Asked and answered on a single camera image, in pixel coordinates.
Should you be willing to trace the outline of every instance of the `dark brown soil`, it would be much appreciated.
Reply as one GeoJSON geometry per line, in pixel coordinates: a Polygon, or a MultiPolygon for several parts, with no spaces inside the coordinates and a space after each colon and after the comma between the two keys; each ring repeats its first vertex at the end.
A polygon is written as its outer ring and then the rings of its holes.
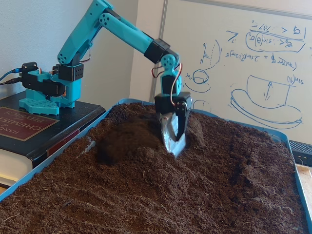
{"type": "Polygon", "coordinates": [[[88,136],[97,143],[106,138],[110,153],[119,150],[119,163],[99,165],[96,148],[78,157],[87,138],[75,141],[0,203],[0,233],[308,233],[284,145],[256,129],[195,113],[179,159],[163,149],[152,117],[139,126],[133,121],[133,128],[125,124],[127,137],[108,135],[116,124],[153,111],[140,104],[115,107],[88,136]]]}

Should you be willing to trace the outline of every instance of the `teal robotic arm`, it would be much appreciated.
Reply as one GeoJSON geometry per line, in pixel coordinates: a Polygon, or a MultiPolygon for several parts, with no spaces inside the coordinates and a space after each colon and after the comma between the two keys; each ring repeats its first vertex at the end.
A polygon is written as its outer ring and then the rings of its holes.
{"type": "Polygon", "coordinates": [[[93,44],[101,28],[140,51],[154,64],[161,63],[161,94],[155,97],[156,112],[163,116],[178,116],[176,140],[183,135],[192,99],[190,93],[181,92],[182,64],[179,55],[161,39],[153,39],[113,11],[106,0],[93,0],[87,12],[70,34],[58,54],[58,64],[52,72],[37,69],[36,63],[24,64],[21,81],[26,88],[26,98],[20,100],[21,108],[32,114],[58,115],[62,107],[74,108],[80,98],[84,55],[93,44]]]}

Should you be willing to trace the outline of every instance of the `plastic tray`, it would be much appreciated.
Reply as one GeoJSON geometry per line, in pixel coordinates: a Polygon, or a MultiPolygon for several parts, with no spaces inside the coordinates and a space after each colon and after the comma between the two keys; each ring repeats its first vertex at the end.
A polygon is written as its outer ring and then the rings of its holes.
{"type": "MultiPolygon", "coordinates": [[[[151,102],[145,102],[145,101],[141,101],[141,100],[137,100],[137,99],[130,99],[130,98],[122,99],[116,105],[129,104],[129,103],[141,103],[142,105],[154,105],[154,103],[151,103],[151,102]]],[[[69,141],[67,144],[65,144],[62,148],[60,148],[58,151],[56,151],[53,155],[51,155],[49,158],[47,158],[44,162],[42,162],[39,166],[35,167],[31,172],[29,172],[22,179],[20,179],[14,185],[12,185],[10,188],[8,188],[3,194],[0,195],[0,202],[3,199],[5,199],[7,196],[12,194],[19,186],[21,186],[21,185],[27,183],[28,181],[30,181],[34,177],[35,174],[41,172],[45,167],[49,166],[53,162],[53,160],[56,157],[58,157],[60,154],[62,154],[63,151],[70,144],[72,144],[76,139],[85,136],[91,128],[97,126],[97,124],[99,124],[103,119],[106,118],[106,116],[109,114],[110,110],[111,109],[109,109],[106,113],[101,115],[97,120],[95,120],[92,124],[90,124],[82,132],[80,132],[75,138],[73,138],[71,141],[69,141]]],[[[204,115],[207,115],[207,116],[210,116],[210,117],[219,118],[218,116],[216,116],[214,114],[211,114],[211,113],[208,113],[206,111],[202,111],[202,110],[192,110],[192,111],[200,113],[200,114],[204,114],[204,115]]],[[[262,127],[258,127],[258,126],[253,126],[253,125],[240,123],[240,122],[236,122],[236,121],[231,121],[231,122],[238,123],[238,124],[241,124],[241,125],[244,125],[244,126],[247,126],[247,127],[251,127],[251,128],[256,128],[256,129],[259,129],[261,131],[267,132],[272,137],[272,139],[274,141],[285,143],[287,148],[289,149],[289,151],[292,154],[292,150],[291,150],[291,147],[290,147],[290,143],[289,143],[288,137],[284,133],[276,131],[276,130],[262,128],[262,127]]],[[[311,218],[309,210],[308,210],[306,198],[305,198],[305,195],[304,195],[304,191],[302,189],[302,183],[300,181],[300,177],[299,177],[297,168],[295,169],[295,178],[296,178],[297,187],[298,187],[299,195],[300,195],[300,198],[301,198],[301,202],[303,204],[303,207],[304,207],[304,210],[305,210],[305,213],[306,213],[309,233],[312,234],[312,218],[311,218]]]]}

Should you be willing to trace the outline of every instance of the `diagram drawing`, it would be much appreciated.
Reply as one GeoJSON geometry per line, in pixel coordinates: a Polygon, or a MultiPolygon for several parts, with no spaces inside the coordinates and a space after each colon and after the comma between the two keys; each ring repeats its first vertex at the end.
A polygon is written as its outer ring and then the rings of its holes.
{"type": "Polygon", "coordinates": [[[190,90],[197,93],[206,93],[211,86],[208,84],[209,75],[208,70],[214,68],[221,58],[222,48],[217,40],[214,41],[211,51],[208,52],[207,43],[203,44],[203,57],[200,60],[200,65],[204,69],[198,69],[193,72],[193,75],[187,74],[184,77],[184,85],[190,90]]]}
{"type": "Polygon", "coordinates": [[[208,102],[204,100],[196,100],[193,103],[193,109],[195,110],[202,110],[211,113],[211,106],[208,102]]]}
{"type": "Polygon", "coordinates": [[[291,129],[302,123],[301,111],[287,104],[295,86],[249,76],[246,90],[231,92],[231,105],[246,117],[273,129],[291,129]]]}

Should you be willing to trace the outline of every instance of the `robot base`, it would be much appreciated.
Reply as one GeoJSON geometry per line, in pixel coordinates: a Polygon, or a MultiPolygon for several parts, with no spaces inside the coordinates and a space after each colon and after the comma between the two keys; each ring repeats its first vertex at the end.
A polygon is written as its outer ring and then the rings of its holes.
{"type": "Polygon", "coordinates": [[[59,115],[59,107],[49,100],[33,100],[24,98],[19,100],[19,107],[31,114],[59,115]]]}

